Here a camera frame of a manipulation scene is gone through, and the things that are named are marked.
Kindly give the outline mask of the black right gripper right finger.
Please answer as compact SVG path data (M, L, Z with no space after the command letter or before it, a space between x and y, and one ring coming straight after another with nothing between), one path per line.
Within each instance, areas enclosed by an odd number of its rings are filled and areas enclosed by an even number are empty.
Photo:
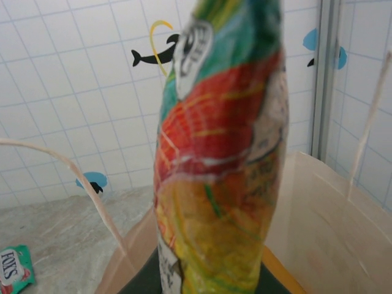
M290 294L264 264L260 267L260 294Z

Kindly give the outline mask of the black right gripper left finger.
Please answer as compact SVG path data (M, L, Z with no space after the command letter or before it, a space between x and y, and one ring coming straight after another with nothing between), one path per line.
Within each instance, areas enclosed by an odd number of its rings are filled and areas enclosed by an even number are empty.
M162 294L157 248L153 250L141 270L118 294Z

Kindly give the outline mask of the orange red green snack bag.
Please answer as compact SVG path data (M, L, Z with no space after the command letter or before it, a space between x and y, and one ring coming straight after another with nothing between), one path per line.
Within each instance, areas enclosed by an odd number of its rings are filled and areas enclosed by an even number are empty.
M198 0L160 108L162 294L255 294L289 110L281 0Z

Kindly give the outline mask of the white paper bag green print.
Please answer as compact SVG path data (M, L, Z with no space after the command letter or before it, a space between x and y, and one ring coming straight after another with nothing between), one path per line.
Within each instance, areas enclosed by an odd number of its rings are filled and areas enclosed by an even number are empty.
M262 264L290 294L392 294L392 215L311 156L284 165ZM88 194L119 248L104 264L100 252L82 255L76 238L69 258L45 238L27 294L118 294L157 248L154 207L122 237L92 187Z

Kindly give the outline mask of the green Fox's candy bag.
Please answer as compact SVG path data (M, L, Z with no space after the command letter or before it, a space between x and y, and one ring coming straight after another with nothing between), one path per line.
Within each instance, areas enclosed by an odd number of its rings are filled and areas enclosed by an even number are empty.
M0 283L14 289L22 283L36 283L30 251L26 245L9 246L0 251Z

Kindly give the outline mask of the aluminium corner post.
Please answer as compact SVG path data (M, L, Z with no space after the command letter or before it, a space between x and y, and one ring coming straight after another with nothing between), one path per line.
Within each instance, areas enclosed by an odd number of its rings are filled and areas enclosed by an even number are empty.
M339 60L342 0L321 0L315 51L315 93L311 156L326 161L333 100L334 74Z

